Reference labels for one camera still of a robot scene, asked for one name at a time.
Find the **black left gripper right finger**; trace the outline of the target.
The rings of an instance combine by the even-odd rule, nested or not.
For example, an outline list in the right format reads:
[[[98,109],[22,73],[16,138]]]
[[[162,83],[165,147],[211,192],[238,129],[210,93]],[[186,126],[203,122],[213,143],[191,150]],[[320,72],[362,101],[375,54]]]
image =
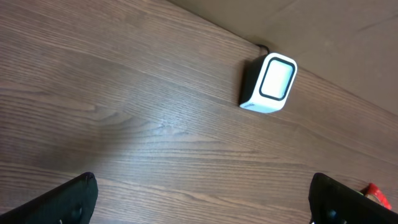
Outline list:
[[[316,173],[308,195],[314,224],[397,224],[397,214],[331,177]]]

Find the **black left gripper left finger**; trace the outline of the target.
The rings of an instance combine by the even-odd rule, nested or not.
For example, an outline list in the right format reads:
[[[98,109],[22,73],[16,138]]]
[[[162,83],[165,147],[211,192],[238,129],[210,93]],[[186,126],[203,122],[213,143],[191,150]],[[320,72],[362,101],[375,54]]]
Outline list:
[[[85,172],[1,215],[1,223],[89,223],[98,198],[95,175]]]

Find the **orange spaghetti pack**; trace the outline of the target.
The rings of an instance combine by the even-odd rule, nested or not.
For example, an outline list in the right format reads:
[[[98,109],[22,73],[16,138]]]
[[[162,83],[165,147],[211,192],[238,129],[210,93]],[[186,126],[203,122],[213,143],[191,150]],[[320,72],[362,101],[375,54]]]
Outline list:
[[[369,183],[368,186],[362,189],[360,192],[368,199],[382,205],[388,210],[392,210],[392,206],[388,199],[376,184]]]

